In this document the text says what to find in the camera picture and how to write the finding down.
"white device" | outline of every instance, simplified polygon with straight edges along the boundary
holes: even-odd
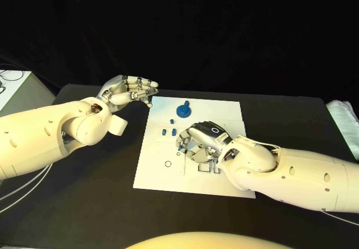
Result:
[[[196,153],[186,149],[190,140],[200,147]],[[244,136],[232,139],[212,122],[195,123],[180,133],[176,145],[190,160],[199,163],[218,160],[216,165],[239,190],[258,191],[310,210],[359,213],[356,163],[280,148]]]
[[[101,141],[107,132],[121,135],[127,121],[113,115],[127,103],[157,93],[157,83],[115,76],[97,97],[46,106],[0,118],[0,179],[26,174]]]

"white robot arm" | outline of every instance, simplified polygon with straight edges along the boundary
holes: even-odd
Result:
[[[196,153],[186,149],[190,140],[200,148]],[[359,213],[358,164],[244,136],[232,139],[212,122],[193,124],[180,133],[176,145],[198,163],[218,160],[216,165],[239,190],[258,191],[310,210]]]
[[[113,113],[134,100],[149,107],[159,84],[115,76],[97,97],[46,106],[0,118],[0,179],[26,174],[101,141],[107,132],[121,136],[127,121]]]

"white paper sheet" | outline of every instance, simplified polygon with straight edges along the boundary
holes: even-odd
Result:
[[[176,108],[186,100],[192,114],[180,118]],[[202,121],[213,121],[231,137],[245,135],[239,102],[153,97],[133,187],[255,198],[252,191],[241,191],[232,186],[213,164],[198,165],[177,152],[177,135],[193,123]],[[176,136],[172,136],[172,129],[176,129]]]

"black table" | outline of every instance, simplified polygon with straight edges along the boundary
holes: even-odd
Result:
[[[98,90],[95,86],[68,85],[55,104],[81,100]],[[320,99],[170,90],[162,90],[159,96],[239,101],[250,138],[353,161]],[[117,114],[128,120],[123,137],[107,134],[97,145],[56,162],[33,193],[0,214],[0,244],[124,248],[164,234],[216,231],[296,248],[358,246],[355,225],[260,193],[257,199],[247,199],[134,189],[149,109],[133,102]],[[0,196],[35,174],[6,180]],[[20,194],[3,201],[2,207]],[[359,222],[356,214],[337,215]]]

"blue plastic piece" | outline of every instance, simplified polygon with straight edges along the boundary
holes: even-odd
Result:
[[[177,107],[176,113],[177,113],[177,116],[182,117],[182,118],[189,117],[189,115],[192,113],[192,110],[190,110],[190,107],[189,107],[189,101],[188,100],[185,101],[185,104]]]

